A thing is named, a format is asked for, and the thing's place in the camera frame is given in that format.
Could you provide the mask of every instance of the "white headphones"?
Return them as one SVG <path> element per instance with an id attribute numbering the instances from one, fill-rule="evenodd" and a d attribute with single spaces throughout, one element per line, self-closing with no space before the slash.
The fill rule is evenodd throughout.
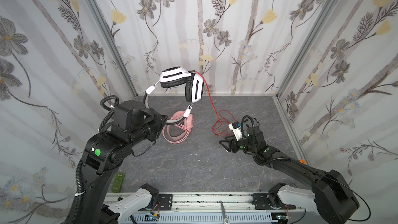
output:
<path id="1" fill-rule="evenodd" d="M 150 108 L 148 104 L 148 96 L 155 90 L 156 85 L 159 82 L 160 86 L 163 88 L 176 87 L 185 83 L 185 100 L 187 102 L 192 102 L 188 105 L 182 117 L 177 120 L 166 120 L 166 124 L 169 125 L 178 124 L 187 118 L 191 112 L 192 104 L 194 102 L 198 102 L 203 96 L 204 83 L 203 78 L 199 74 L 194 70 L 187 71 L 183 67 L 172 67 L 163 70 L 160 74 L 159 81 L 145 90 L 144 103 L 147 108 Z"/>

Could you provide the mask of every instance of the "gray marble table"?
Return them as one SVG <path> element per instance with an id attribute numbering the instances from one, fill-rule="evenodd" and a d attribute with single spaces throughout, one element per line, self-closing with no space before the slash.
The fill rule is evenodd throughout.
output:
<path id="1" fill-rule="evenodd" d="M 296 158 L 271 97 L 215 96 L 212 99 L 217 111 L 228 110 L 236 120 L 240 121 L 244 115 L 257 118 L 267 143 Z M 182 96 L 151 96 L 149 104 L 168 116 L 185 110 L 188 105 Z M 122 192 L 135 192 L 144 183 L 161 192 L 267 191 L 278 182 L 294 182 L 299 186 L 282 172 L 258 166 L 250 155 L 241 151 L 226 152 L 218 143 L 222 138 L 212 132 L 217 117 L 208 96 L 194 104 L 192 114 L 194 126 L 187 140 L 171 144 L 161 135 L 145 154 L 124 160 L 120 167 L 120 172 L 125 173 Z M 149 145 L 145 140 L 135 146 L 134 151 L 138 154 Z"/>

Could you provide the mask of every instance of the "scissors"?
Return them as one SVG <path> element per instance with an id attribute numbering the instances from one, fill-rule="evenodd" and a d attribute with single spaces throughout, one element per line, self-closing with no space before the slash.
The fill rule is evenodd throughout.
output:
<path id="1" fill-rule="evenodd" d="M 225 215 L 225 208 L 224 205 L 222 204 L 222 201 L 220 201 L 220 203 L 221 203 L 221 212 L 222 212 L 222 222 L 224 224 L 230 224 L 229 219 Z"/>

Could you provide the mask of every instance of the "black bracket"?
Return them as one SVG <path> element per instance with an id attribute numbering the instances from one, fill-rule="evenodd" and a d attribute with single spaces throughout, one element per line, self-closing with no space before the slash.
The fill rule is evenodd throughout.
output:
<path id="1" fill-rule="evenodd" d="M 256 210 L 271 210 L 272 208 L 267 201 L 268 193 L 256 193 L 253 194 L 253 205 Z M 296 209 L 294 205 L 287 205 L 289 209 Z M 279 209 L 287 209 L 285 205 L 281 206 Z"/>
<path id="2" fill-rule="evenodd" d="M 159 194 L 159 210 L 172 210 L 173 194 Z"/>

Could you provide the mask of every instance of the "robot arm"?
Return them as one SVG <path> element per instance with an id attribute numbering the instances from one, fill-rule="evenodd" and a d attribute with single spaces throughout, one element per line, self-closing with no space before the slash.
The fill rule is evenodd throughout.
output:
<path id="1" fill-rule="evenodd" d="M 278 183 L 269 190 L 268 203 L 272 207 L 296 205 L 318 212 L 330 224 L 343 224 L 359 208 L 359 203 L 349 189 L 344 177 L 337 171 L 325 172 L 305 165 L 279 149 L 266 144 L 263 132 L 258 127 L 247 129 L 247 138 L 226 137 L 219 143 L 228 152 L 243 150 L 252 155 L 261 166 L 279 170 L 303 184 L 310 190 L 297 189 Z"/>
<path id="2" fill-rule="evenodd" d="M 112 130 L 91 137 L 76 168 L 78 192 L 64 224 L 117 224 L 141 208 L 154 208 L 159 191 L 143 185 L 118 206 L 103 205 L 109 185 L 132 147 L 148 139 L 155 142 L 167 116 L 138 101 L 124 101 L 114 108 Z"/>

